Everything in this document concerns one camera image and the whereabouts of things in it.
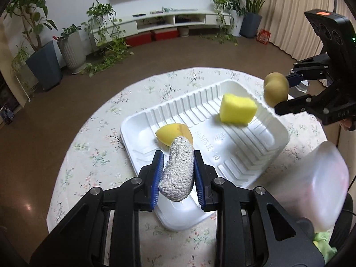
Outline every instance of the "beige peanut-shaped object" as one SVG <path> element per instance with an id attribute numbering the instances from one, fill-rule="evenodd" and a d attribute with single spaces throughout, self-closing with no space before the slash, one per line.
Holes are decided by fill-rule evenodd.
<path id="1" fill-rule="evenodd" d="M 264 87 L 263 96 L 270 107 L 288 100 L 289 83 L 283 74 L 274 72 L 267 75 Z"/>

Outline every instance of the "tv stand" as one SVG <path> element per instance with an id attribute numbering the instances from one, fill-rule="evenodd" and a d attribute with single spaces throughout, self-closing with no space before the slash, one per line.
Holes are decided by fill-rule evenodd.
<path id="1" fill-rule="evenodd" d="M 220 24 L 218 14 L 206 9 L 145 14 L 145 16 L 139 17 L 123 17 L 121 22 L 117 22 L 117 25 L 120 26 L 121 35 L 128 37 L 146 31 L 180 26 L 218 28 Z M 229 14 L 224 14 L 224 20 L 226 25 L 230 25 Z M 98 39 L 97 31 L 98 29 L 95 29 L 93 34 Z"/>

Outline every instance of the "red storage box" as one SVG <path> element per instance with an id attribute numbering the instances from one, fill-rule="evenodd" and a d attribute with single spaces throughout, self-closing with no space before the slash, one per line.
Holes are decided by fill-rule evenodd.
<path id="1" fill-rule="evenodd" d="M 178 37 L 178 29 L 177 28 L 168 28 L 168 29 L 161 29 L 161 30 L 154 30 L 152 31 L 154 35 L 154 40 L 166 40 Z"/>
<path id="2" fill-rule="evenodd" d="M 150 42 L 152 42 L 151 32 L 140 33 L 126 38 L 126 44 L 130 46 L 139 46 Z"/>

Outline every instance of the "round table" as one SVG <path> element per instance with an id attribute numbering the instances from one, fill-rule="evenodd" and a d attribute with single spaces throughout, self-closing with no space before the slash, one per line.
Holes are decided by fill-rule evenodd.
<path id="1" fill-rule="evenodd" d="M 196 67 L 139 81 L 102 105 L 67 151 L 47 215 L 49 231 L 90 188 L 115 188 L 135 176 L 120 137 L 120 125 L 127 116 L 225 79 L 237 80 L 264 102 L 263 80 L 239 71 Z M 287 172 L 326 140 L 314 116 L 303 112 L 279 119 L 289 130 L 290 142 L 254 185 L 265 185 L 280 172 Z M 216 215 L 190 230 L 175 232 L 164 228 L 154 212 L 140 212 L 142 266 L 213 266 L 215 235 Z"/>

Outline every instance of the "white plastic tray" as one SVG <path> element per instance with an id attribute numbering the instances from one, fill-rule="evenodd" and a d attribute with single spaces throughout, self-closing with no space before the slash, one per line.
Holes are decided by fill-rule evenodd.
<path id="1" fill-rule="evenodd" d="M 218 113 L 224 93 L 255 100 L 257 113 L 247 127 L 220 122 Z M 289 142 L 288 131 L 266 106 L 238 82 L 225 80 L 124 120 L 121 135 L 137 174 L 152 162 L 156 150 L 163 151 L 167 164 L 169 148 L 157 140 L 155 132 L 169 123 L 185 123 L 204 163 L 215 167 L 218 176 L 242 188 L 251 185 Z M 183 202 L 172 202 L 160 194 L 155 212 L 165 227 L 176 231 L 191 228 L 210 215 L 201 210 L 195 188 Z"/>

